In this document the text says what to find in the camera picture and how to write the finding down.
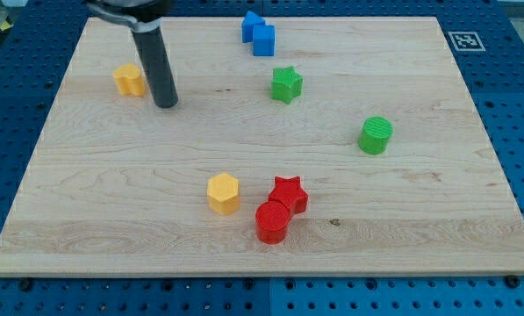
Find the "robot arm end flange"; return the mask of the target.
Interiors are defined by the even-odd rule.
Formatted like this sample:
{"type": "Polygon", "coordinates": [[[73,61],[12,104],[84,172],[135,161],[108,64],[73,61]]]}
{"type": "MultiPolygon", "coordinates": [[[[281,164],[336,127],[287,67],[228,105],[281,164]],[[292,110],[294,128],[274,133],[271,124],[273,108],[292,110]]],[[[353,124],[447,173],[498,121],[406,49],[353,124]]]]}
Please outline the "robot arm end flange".
{"type": "Polygon", "coordinates": [[[133,32],[150,32],[158,28],[162,18],[176,4],[175,0],[86,0],[90,13],[114,25],[123,25],[133,32]]]}

